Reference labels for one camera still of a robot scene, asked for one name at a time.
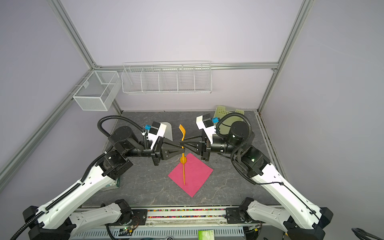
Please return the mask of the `orange plastic spoon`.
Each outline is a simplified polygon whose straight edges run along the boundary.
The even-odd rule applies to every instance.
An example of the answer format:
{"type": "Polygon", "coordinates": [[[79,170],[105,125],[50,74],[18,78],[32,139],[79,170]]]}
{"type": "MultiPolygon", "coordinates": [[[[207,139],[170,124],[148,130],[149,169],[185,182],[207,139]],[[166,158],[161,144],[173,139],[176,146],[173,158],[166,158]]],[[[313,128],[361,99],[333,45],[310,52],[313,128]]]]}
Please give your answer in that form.
{"type": "Polygon", "coordinates": [[[182,164],[182,167],[183,167],[183,184],[184,186],[186,185],[186,173],[185,173],[185,164],[187,162],[187,157],[185,156],[185,154],[182,154],[181,158],[180,158],[180,162],[182,164]]]}

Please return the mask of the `orange plastic fork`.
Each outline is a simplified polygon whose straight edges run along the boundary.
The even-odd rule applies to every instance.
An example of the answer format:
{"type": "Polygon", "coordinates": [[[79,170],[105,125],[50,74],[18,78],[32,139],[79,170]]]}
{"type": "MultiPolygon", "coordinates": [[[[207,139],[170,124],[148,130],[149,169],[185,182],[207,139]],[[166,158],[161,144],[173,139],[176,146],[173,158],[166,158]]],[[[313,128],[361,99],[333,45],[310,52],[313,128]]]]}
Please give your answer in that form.
{"type": "MultiPolygon", "coordinates": [[[[185,139],[185,136],[186,136],[186,130],[185,130],[185,128],[182,126],[182,125],[179,125],[179,129],[180,129],[180,131],[182,132],[182,134],[183,134],[183,137],[182,137],[182,141],[185,139]]],[[[181,159],[180,159],[180,162],[182,163],[182,164],[185,164],[186,162],[187,162],[187,157],[185,156],[185,153],[183,153],[182,154],[182,157],[181,157],[181,159]]]]}

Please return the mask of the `pink paper napkin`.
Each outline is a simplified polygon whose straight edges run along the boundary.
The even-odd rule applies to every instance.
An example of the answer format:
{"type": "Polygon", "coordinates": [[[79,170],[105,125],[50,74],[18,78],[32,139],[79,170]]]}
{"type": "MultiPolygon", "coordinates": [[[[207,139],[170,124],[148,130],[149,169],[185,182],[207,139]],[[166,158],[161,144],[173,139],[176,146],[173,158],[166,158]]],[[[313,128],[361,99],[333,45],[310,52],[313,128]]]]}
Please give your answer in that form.
{"type": "Polygon", "coordinates": [[[186,185],[183,184],[183,167],[181,163],[169,173],[168,177],[193,198],[213,173],[213,169],[191,153],[187,154],[186,157],[186,185]]]}

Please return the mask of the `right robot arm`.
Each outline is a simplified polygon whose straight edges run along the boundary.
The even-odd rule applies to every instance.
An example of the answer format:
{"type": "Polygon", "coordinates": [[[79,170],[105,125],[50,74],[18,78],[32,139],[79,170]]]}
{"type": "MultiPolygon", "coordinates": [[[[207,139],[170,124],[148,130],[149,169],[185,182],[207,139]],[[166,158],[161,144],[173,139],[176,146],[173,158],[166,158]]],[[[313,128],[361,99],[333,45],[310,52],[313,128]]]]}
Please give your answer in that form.
{"type": "Polygon", "coordinates": [[[252,145],[254,132],[250,120],[241,113],[222,118],[209,114],[196,118],[200,136],[185,138],[181,146],[207,161],[211,153],[228,157],[235,170],[249,183],[263,187],[281,208],[246,198],[238,207],[241,222],[259,221],[271,225],[292,240],[322,240],[333,212],[305,198],[283,176],[270,159],[252,145]]]}

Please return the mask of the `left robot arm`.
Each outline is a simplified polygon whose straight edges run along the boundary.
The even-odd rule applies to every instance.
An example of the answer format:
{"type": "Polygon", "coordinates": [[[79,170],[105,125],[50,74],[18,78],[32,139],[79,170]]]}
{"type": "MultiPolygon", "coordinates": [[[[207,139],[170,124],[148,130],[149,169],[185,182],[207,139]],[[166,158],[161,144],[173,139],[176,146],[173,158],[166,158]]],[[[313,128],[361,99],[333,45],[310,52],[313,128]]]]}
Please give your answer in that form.
{"type": "Polygon", "coordinates": [[[151,158],[157,166],[161,160],[185,152],[180,144],[164,136],[167,127],[158,122],[144,127],[126,117],[111,115],[101,118],[97,127],[108,138],[110,147],[93,160],[83,176],[59,196],[39,207],[25,209],[25,223],[11,237],[13,240],[26,229],[31,240],[69,240],[101,225],[128,224],[133,213],[125,200],[117,200],[78,215],[74,212],[131,168],[131,157],[151,158]]]}

